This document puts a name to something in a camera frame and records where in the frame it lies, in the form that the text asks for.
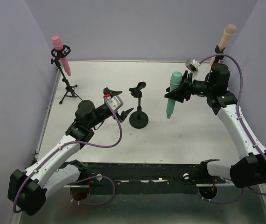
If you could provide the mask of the green microphone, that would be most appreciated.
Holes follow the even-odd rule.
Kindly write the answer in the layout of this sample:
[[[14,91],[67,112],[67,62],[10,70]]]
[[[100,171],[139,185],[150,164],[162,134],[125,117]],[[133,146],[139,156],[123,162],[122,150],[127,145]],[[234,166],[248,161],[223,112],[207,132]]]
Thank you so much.
[[[173,99],[175,90],[181,85],[182,83],[183,74],[181,72],[175,71],[171,75],[170,79],[170,87],[169,87],[169,94],[170,97],[168,98],[167,107],[166,107],[166,117],[168,119],[171,118],[174,108],[175,108],[175,100]]]

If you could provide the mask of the black round-base mic stand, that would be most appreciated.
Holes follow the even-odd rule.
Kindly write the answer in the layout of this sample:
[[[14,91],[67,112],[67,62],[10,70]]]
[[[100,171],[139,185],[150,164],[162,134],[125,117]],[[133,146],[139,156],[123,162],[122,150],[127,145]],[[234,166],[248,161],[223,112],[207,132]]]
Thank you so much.
[[[145,82],[139,82],[135,88],[129,88],[131,95],[134,98],[138,99],[137,110],[135,112],[133,112],[129,118],[130,125],[136,129],[142,129],[142,128],[146,127],[148,122],[149,122],[149,118],[148,118],[147,114],[142,111],[142,107],[141,107],[141,98],[143,96],[141,89],[143,89],[145,87],[146,87]]]

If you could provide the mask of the black tripod shock-mount stand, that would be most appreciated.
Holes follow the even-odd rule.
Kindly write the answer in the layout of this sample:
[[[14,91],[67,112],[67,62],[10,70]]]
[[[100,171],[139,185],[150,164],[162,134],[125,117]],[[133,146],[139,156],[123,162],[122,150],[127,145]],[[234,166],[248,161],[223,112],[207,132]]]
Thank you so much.
[[[62,99],[60,100],[59,104],[61,105],[65,99],[65,97],[69,97],[69,98],[79,98],[81,101],[83,101],[83,99],[75,92],[75,89],[78,87],[78,85],[70,85],[68,79],[66,78],[65,74],[66,72],[63,72],[63,66],[62,63],[60,61],[60,59],[52,56],[53,58],[51,59],[51,64],[55,64],[56,67],[58,68],[58,70],[61,72],[62,75],[62,82],[64,82],[66,84],[66,92],[63,95]]]

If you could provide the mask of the pink microphone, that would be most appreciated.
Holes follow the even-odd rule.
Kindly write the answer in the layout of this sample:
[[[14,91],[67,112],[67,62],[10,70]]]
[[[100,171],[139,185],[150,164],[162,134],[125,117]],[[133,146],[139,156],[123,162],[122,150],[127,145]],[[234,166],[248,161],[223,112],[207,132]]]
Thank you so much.
[[[51,38],[53,49],[51,51],[52,56],[60,59],[62,66],[68,76],[71,76],[71,69],[68,63],[67,55],[70,53],[70,48],[62,43],[59,36],[54,35]]]

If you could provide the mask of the peach microphone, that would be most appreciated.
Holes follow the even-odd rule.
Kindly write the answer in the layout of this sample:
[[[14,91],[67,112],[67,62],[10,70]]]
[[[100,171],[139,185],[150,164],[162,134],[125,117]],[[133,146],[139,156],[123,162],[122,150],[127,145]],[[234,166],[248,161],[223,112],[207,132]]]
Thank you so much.
[[[235,35],[236,33],[236,25],[229,24],[226,26],[226,28],[223,31],[221,40],[219,41],[218,45],[215,48],[215,54],[223,54],[224,50],[229,43],[230,39]],[[213,63],[222,63],[224,59],[224,56],[214,56],[211,59],[210,65]]]

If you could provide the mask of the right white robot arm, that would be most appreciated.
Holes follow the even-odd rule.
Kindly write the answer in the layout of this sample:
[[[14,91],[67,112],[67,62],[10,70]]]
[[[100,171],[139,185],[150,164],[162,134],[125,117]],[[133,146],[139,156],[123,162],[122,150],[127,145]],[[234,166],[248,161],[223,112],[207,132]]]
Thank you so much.
[[[266,148],[257,140],[243,117],[237,99],[228,91],[228,66],[215,63],[206,81],[194,80],[193,73],[173,72],[165,98],[168,99],[166,117],[170,118],[176,102],[188,101],[191,95],[204,96],[214,114],[229,132],[239,155],[235,164],[220,160],[202,163],[203,173],[230,180],[238,188],[266,183]]]

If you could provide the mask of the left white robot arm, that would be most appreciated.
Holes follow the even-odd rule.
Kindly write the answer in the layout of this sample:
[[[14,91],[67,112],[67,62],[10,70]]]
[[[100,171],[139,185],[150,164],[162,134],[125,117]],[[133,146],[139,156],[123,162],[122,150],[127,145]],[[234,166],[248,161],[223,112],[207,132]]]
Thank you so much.
[[[9,179],[8,199],[13,202],[14,213],[25,212],[32,216],[44,205],[47,197],[69,183],[79,180],[80,170],[76,165],[61,165],[85,145],[90,143],[95,126],[113,117],[118,126],[125,121],[132,109],[118,113],[123,106],[121,91],[109,88],[103,90],[103,104],[95,107],[90,100],[81,101],[75,112],[75,119],[59,140],[45,156],[24,171],[15,170]]]

